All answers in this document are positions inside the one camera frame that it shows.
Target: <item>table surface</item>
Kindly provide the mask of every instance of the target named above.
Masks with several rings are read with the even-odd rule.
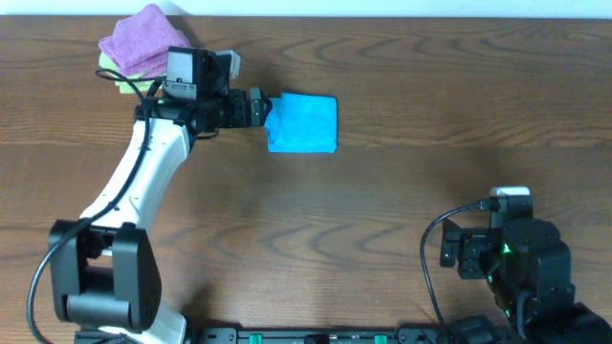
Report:
[[[131,136],[136,98],[93,75],[118,19],[0,20],[0,341],[32,340],[47,233],[96,198]],[[193,46],[242,55],[233,86],[339,105],[336,154],[270,154],[263,129],[224,130],[177,171],[151,241],[164,299],[197,325],[433,322],[423,230],[500,184],[532,188],[572,249],[577,300],[612,321],[612,22],[170,20]],[[436,267],[439,238],[426,253],[446,319],[503,323],[483,281]],[[69,341],[48,272],[35,306],[42,332]]]

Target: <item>green connector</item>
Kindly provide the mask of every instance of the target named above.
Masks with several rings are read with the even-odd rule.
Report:
[[[264,336],[261,334],[251,334],[249,336],[249,344],[261,344],[264,341]]]
[[[374,344],[386,344],[386,335],[382,335],[382,334],[375,335]]]

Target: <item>wood grain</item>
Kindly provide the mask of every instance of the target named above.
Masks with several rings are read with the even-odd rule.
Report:
[[[118,19],[0,20],[0,341],[32,341],[24,304],[47,232],[94,200],[131,135],[135,98],[93,75]],[[164,298],[196,323],[432,322],[425,226],[507,183],[532,188],[572,249],[578,300],[612,321],[612,22],[170,20],[194,46],[242,55],[236,87],[339,103],[334,155],[269,154],[263,130],[223,131],[175,175],[152,242]],[[446,318],[502,324],[484,283],[436,268],[431,245]],[[70,340],[48,274],[36,315]]]

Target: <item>white wall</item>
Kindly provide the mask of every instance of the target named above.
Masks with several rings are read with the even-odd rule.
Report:
[[[0,0],[0,14],[165,14],[612,18],[612,0]]]

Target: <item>folded towel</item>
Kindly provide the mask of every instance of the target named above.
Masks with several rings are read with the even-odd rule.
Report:
[[[105,53],[101,53],[99,55],[98,64],[101,68],[107,68],[115,72],[119,71],[119,69],[117,68],[117,65]],[[139,73],[139,74],[135,74],[135,75],[128,75],[127,77],[132,78],[132,79],[140,78],[140,77],[144,77],[145,74],[147,73],[148,71]],[[140,82],[135,82],[134,84],[139,89],[139,91],[146,92],[149,90],[149,87],[151,87],[152,83],[153,81],[140,81]],[[119,92],[122,94],[133,94],[134,93],[134,89],[132,89],[132,87],[128,85],[125,81],[115,81],[115,85],[119,86]]]
[[[123,75],[165,71],[168,47],[189,47],[185,35],[172,28],[157,5],[149,4],[138,14],[117,22],[113,35],[102,38],[99,47]]]
[[[338,106],[333,97],[283,93],[272,98],[266,118],[273,153],[334,153],[338,146]]]

